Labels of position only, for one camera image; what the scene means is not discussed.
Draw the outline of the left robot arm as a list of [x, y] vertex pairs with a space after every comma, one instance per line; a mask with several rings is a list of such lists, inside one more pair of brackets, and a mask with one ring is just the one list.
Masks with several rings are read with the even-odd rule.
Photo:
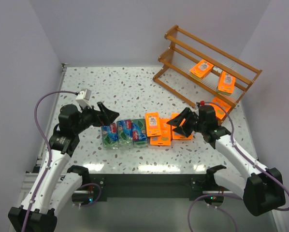
[[107, 109], [102, 102], [97, 105], [99, 110], [92, 106], [78, 110], [73, 104], [61, 107], [38, 176], [21, 205], [8, 213], [15, 231], [53, 232], [59, 213], [73, 193], [92, 184], [88, 168], [77, 165], [68, 169], [61, 183], [58, 181], [80, 142], [79, 134], [91, 126], [109, 126], [119, 117], [118, 112]]

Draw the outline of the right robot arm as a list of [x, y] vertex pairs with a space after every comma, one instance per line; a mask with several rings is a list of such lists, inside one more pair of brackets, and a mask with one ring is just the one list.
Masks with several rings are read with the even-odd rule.
[[285, 205], [280, 171], [267, 168], [246, 152], [234, 139], [233, 131], [219, 124], [213, 106], [201, 105], [197, 113], [187, 107], [167, 124], [174, 127], [174, 132], [185, 137], [193, 132], [201, 133], [203, 139], [239, 172], [239, 175], [232, 174], [224, 165], [208, 168], [203, 185], [228, 189], [243, 200], [247, 210], [254, 216]]

